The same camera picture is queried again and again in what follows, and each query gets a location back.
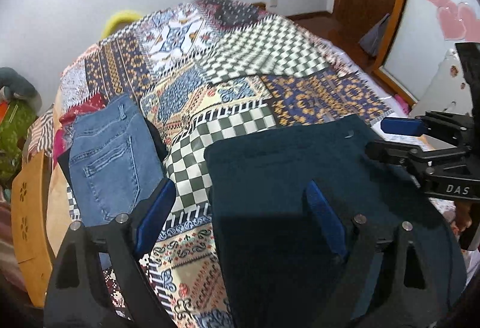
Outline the dark teal fleece pant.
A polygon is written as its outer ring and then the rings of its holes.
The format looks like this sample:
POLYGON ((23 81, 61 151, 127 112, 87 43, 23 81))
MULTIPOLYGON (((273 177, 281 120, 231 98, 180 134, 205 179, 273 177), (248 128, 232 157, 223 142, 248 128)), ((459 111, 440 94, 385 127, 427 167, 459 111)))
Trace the dark teal fleece pant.
POLYGON ((466 270, 401 167, 369 159, 355 116, 211 144, 216 251, 236 327, 427 327, 466 270))

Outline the folded black garment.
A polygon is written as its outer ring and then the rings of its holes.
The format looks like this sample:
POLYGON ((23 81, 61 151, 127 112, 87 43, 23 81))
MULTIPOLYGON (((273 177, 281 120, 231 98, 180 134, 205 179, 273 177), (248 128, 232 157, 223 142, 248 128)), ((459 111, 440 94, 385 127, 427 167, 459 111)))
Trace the folded black garment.
MULTIPOLYGON (((157 130, 157 128, 146 118, 145 118, 145 123, 150 131, 157 156, 159 157, 160 162, 163 162, 168 154, 167 146, 162 141, 162 138, 160 137, 160 132, 157 130)), ((60 155, 57 158, 57 162, 65 176, 65 179, 67 180, 67 183, 70 185, 70 187, 72 187, 71 175, 70 175, 70 170, 68 165, 70 151, 71 151, 70 149, 67 149, 62 155, 60 155)))

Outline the folded blue denim jeans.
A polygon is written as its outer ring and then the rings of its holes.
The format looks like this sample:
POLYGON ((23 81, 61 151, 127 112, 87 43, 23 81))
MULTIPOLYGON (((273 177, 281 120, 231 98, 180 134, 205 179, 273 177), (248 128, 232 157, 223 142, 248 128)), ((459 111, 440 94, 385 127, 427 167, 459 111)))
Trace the folded blue denim jeans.
POLYGON ((128 95, 76 118, 68 167, 86 226, 129 214, 164 178, 146 119, 128 95))

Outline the beige floral fleece blanket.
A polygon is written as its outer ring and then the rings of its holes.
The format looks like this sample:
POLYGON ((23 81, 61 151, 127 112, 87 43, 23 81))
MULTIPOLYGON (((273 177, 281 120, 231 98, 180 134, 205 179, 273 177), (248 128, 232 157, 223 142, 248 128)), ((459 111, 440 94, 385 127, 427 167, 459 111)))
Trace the beige floral fleece blanket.
POLYGON ((56 257, 64 236, 72 222, 69 213, 69 203, 67 194, 67 179, 64 172, 58 165, 58 157, 64 152, 63 139, 61 138, 62 124, 59 118, 62 116, 62 94, 58 90, 53 104, 53 147, 52 161, 53 168, 49 181, 49 193, 46 211, 46 235, 49 245, 56 257))

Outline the wooden bamboo lap desk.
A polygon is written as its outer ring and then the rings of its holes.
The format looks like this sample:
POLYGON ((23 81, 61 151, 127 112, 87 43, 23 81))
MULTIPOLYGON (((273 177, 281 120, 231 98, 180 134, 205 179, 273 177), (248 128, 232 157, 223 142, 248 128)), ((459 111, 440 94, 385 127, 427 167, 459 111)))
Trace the wooden bamboo lap desk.
POLYGON ((38 152, 12 182, 11 227, 17 262, 28 296, 43 308, 55 259, 47 240, 50 161, 38 152))

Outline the green camouflage bag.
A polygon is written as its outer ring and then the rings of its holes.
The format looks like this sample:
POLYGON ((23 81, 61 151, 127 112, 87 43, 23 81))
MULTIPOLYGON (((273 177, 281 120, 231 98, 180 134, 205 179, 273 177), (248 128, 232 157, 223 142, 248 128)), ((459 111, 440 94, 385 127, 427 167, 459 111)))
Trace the green camouflage bag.
POLYGON ((1 186, 9 187, 21 167, 22 152, 29 127, 36 113, 24 101, 15 99, 1 103, 1 186))

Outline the patchwork patterned bedspread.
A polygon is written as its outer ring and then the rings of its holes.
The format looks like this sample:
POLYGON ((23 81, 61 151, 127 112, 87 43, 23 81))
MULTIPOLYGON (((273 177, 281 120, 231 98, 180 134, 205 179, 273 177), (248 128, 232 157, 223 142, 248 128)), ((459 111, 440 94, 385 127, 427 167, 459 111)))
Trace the patchwork patterned bedspread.
POLYGON ((102 95, 105 107, 121 95, 136 102, 167 146, 163 177, 176 200, 141 258, 133 255, 132 212, 99 226, 79 215, 49 280, 48 327, 236 327, 216 251, 206 149, 350 116, 382 140, 374 125, 389 112, 306 31, 232 0, 197 0, 142 18, 100 42, 62 87, 65 106, 85 90, 102 95))

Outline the grey plush toy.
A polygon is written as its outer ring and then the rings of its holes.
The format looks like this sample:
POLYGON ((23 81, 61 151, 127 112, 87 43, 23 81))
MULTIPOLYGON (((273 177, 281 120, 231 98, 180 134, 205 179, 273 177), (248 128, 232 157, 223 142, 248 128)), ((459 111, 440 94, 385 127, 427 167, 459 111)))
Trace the grey plush toy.
POLYGON ((38 114, 41 110, 41 97, 35 86, 10 67, 0 68, 1 101, 10 103, 23 100, 38 114))

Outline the yellow plush object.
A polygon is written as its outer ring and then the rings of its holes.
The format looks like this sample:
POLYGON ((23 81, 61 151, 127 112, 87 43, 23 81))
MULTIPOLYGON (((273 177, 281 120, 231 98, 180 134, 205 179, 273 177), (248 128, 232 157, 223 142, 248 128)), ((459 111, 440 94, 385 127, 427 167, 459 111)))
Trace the yellow plush object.
POLYGON ((111 36, 118 28, 124 28, 126 25, 134 23, 134 21, 140 20, 142 17, 142 14, 133 10, 123 10, 114 13, 103 26, 100 39, 103 40, 111 36))

